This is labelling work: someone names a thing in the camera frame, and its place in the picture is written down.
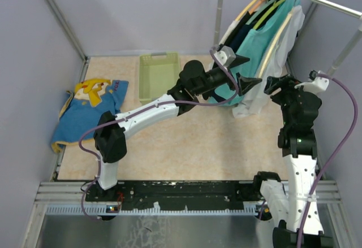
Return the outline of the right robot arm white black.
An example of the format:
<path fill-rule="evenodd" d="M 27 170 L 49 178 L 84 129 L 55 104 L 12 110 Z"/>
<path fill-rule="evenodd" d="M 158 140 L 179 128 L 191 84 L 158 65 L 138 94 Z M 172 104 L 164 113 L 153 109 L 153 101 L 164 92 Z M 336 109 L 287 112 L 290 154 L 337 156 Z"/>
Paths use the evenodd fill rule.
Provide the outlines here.
<path fill-rule="evenodd" d="M 308 82 L 291 75 L 269 76 L 265 94 L 280 105 L 283 127 L 278 147 L 288 171 L 284 186 L 277 173 L 260 171 L 254 176 L 253 195 L 269 208 L 273 229 L 273 247 L 333 247 L 324 233 L 317 209 L 314 181 L 317 178 L 317 141 L 313 123 L 318 117 L 329 80 L 313 71 Z"/>

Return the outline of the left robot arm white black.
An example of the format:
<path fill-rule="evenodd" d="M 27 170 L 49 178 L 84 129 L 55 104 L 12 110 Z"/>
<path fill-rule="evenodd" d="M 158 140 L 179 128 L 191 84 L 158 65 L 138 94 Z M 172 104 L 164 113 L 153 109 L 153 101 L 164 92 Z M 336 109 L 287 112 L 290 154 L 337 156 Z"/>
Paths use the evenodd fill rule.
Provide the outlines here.
<path fill-rule="evenodd" d="M 198 60 L 186 63 L 176 85 L 155 101 L 135 110 L 113 115 L 104 113 L 94 132 L 95 147 L 100 153 L 98 195 L 106 201 L 118 194 L 116 186 L 118 162 L 127 154 L 127 140 L 137 132 L 169 118 L 175 118 L 199 105 L 197 96 L 206 96 L 221 85 L 228 85 L 233 95 L 243 95 L 261 82 L 258 78 L 233 75 L 231 69 L 244 64 L 249 58 L 217 54 L 220 66 L 205 71 Z"/>

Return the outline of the cream hanger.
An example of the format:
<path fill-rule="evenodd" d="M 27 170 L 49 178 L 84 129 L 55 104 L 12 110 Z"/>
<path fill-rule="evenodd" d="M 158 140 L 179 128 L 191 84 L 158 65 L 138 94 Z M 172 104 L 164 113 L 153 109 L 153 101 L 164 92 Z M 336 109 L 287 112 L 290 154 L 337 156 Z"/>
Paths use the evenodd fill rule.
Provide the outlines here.
<path fill-rule="evenodd" d="M 257 68 L 252 72 L 253 77 L 279 77 L 282 74 L 287 56 L 304 23 L 305 14 L 300 2 L 301 0 L 285 0 L 265 24 L 274 29 L 269 29 L 271 37 Z"/>

